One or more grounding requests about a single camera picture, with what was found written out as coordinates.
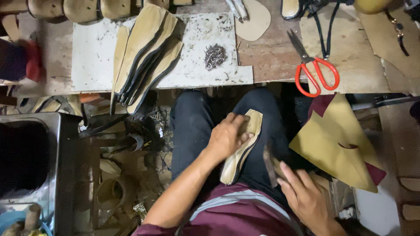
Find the red scissors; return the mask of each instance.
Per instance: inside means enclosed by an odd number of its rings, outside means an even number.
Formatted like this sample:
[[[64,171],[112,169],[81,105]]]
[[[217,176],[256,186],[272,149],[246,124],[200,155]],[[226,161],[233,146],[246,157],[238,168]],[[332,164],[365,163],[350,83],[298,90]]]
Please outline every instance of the red scissors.
[[[339,75],[337,69],[331,63],[327,62],[326,60],[323,60],[323,59],[320,59],[320,58],[310,57],[306,53],[305,48],[303,47],[302,43],[300,42],[300,40],[296,36],[296,34],[292,30],[290,30],[290,31],[291,31],[291,33],[289,33],[289,31],[288,31],[287,35],[289,36],[290,41],[293,44],[293,47],[296,49],[297,53],[299,53],[299,56],[302,59],[302,64],[298,65],[297,68],[296,68],[296,75],[295,75],[295,78],[294,78],[294,82],[296,83],[297,89],[301,93],[303,93],[303,95],[308,96],[308,97],[317,97],[318,95],[321,94],[321,88],[319,87],[318,83],[315,81],[314,76],[306,68],[306,64],[309,63],[309,62],[312,62],[314,64],[316,73],[318,74],[318,78],[321,81],[324,88],[327,89],[327,90],[336,89],[340,84],[340,75]],[[329,86],[327,84],[327,82],[325,81],[324,76],[322,75],[322,71],[319,68],[318,62],[325,65],[326,67],[328,67],[333,72],[334,77],[335,77],[335,83],[332,87]],[[308,76],[309,80],[315,86],[315,88],[316,88],[316,93],[315,94],[311,94],[311,93],[306,92],[305,90],[303,90],[302,86],[300,86],[299,77],[300,77],[301,69],[303,69],[305,74]]]

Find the knee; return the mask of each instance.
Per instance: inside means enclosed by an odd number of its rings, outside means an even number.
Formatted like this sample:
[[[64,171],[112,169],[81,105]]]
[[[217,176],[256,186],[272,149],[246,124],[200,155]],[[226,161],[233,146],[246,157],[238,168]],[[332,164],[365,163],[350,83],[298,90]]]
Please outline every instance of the knee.
[[[176,99],[176,109],[181,109],[184,112],[188,112],[200,108],[207,103],[207,95],[200,91],[187,90],[179,95],[179,97]]]
[[[246,99],[248,104],[255,105],[276,103],[274,95],[265,87],[256,88],[247,92],[244,99]]]

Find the maroon shirt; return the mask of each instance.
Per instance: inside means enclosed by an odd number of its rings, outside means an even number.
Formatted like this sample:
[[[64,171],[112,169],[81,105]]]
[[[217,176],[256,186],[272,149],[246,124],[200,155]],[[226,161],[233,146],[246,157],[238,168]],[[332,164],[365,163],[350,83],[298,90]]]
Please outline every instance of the maroon shirt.
[[[296,216],[265,193],[239,183],[220,184],[180,226],[181,235],[303,235]],[[132,236],[174,235],[178,227],[139,226]]]

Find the black pants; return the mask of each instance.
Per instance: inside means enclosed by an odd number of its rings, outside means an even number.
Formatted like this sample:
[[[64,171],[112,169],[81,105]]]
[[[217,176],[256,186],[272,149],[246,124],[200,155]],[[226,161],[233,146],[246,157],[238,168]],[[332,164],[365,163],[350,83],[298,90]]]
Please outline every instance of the black pants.
[[[273,142],[273,155],[294,168],[307,169],[307,161],[289,149],[289,141],[275,97],[266,88],[257,88],[246,93],[232,112],[244,115],[249,109],[263,114],[260,138],[246,158],[239,182],[253,189],[261,190],[283,206],[288,206],[280,187],[271,188],[265,164],[263,149],[269,139]],[[210,99],[199,91],[185,91],[171,109],[173,127],[172,179],[187,168],[207,146],[211,131],[215,127],[212,120]],[[219,182],[220,169],[208,178],[206,188]]]

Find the hand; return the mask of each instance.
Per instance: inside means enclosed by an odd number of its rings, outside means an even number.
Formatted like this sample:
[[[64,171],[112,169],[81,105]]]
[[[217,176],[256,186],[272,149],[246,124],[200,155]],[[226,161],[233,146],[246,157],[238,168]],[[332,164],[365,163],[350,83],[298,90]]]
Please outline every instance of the hand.
[[[296,175],[283,161],[280,162],[280,168],[288,182],[280,178],[277,181],[289,206],[302,223],[318,236],[346,235],[334,216],[328,213],[323,196],[326,190],[315,184],[305,170],[297,170]]]
[[[254,137],[251,133],[244,133],[238,137],[239,128],[245,121],[249,121],[249,116],[231,112],[212,130],[206,149],[217,157],[217,161],[223,161],[243,143]]]

